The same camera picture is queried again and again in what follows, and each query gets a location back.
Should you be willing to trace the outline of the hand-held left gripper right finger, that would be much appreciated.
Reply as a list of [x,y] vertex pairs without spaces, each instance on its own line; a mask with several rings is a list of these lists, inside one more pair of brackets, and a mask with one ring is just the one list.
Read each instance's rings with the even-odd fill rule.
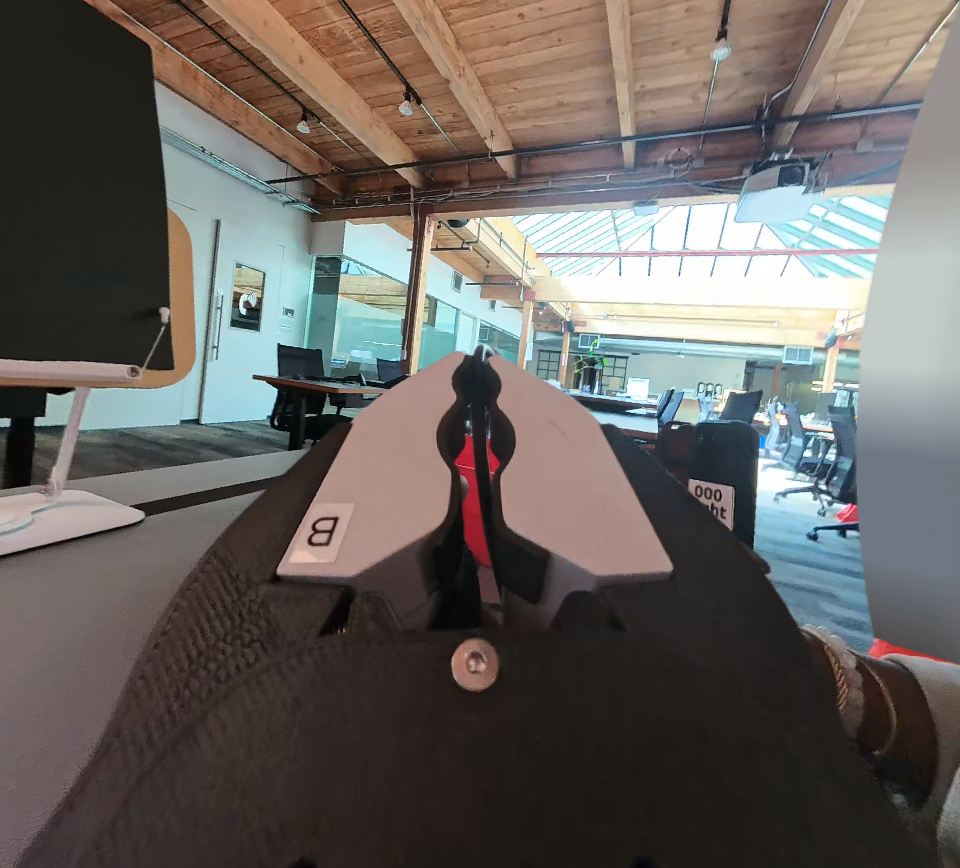
[[486,543],[506,627],[545,630],[570,594],[668,579],[673,564],[599,422],[486,358]]

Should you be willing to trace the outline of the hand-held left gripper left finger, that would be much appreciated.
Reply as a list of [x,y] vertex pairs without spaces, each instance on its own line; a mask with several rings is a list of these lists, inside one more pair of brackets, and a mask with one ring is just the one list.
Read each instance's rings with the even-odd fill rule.
[[355,418],[276,574],[381,596],[404,629],[451,602],[465,557],[456,466],[472,357],[453,352]]

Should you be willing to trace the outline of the red plastic bin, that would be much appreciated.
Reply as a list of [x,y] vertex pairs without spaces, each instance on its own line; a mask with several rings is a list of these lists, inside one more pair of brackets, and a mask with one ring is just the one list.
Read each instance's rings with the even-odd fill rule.
[[464,436],[463,448],[456,456],[454,464],[463,481],[462,527],[465,545],[472,552],[474,559],[480,566],[492,568],[479,502],[477,471],[474,457],[474,438],[472,435],[467,434]]

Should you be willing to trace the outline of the wooden office desk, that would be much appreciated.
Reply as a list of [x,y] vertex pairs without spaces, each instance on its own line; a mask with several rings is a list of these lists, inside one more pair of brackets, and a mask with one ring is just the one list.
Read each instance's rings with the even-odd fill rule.
[[288,435],[288,450],[298,451],[306,442],[318,442],[334,428],[349,425],[352,419],[342,414],[342,408],[350,399],[378,397],[398,386],[405,377],[387,384],[261,374],[252,379],[276,389],[270,426]]

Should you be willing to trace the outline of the black office chair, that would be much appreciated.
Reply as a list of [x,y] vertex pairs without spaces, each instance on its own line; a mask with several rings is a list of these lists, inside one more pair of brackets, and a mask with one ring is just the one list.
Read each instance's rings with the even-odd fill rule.
[[[282,379],[317,381],[325,378],[322,351],[319,348],[277,345],[277,373]],[[272,407],[270,428],[289,435],[289,450],[301,449],[306,441],[317,442],[334,427],[351,418],[337,408],[326,412],[325,393],[289,392],[278,389]]]
[[809,494],[818,504],[818,514],[827,508],[858,504],[857,417],[850,406],[827,407],[832,434],[805,431],[794,474],[807,484],[774,494],[774,503],[790,495]]

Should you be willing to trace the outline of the green potted plant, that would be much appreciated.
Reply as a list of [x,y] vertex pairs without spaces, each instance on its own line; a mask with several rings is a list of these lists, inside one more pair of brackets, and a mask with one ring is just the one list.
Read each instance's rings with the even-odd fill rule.
[[574,359],[573,387],[586,394],[599,394],[602,390],[605,358],[599,347],[600,338],[580,334],[578,347],[581,353]]

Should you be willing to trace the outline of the white double door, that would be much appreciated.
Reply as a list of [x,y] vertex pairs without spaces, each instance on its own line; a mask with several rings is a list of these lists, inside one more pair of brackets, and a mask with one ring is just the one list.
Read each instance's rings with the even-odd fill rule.
[[312,259],[301,232],[219,220],[201,354],[198,421],[264,420],[276,390],[278,346],[302,346]]

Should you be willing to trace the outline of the ceiling projector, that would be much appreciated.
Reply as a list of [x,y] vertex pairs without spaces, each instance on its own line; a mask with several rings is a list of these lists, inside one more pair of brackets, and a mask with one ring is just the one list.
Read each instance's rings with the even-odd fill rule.
[[736,202],[733,220],[738,224],[786,224],[810,213],[822,202],[824,161],[795,154],[793,149],[772,152],[750,167]]

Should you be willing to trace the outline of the wooden board with black sheet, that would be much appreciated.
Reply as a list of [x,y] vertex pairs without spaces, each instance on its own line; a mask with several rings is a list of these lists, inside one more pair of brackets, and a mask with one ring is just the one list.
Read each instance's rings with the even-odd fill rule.
[[151,47],[83,0],[2,0],[2,381],[167,387],[196,357]]

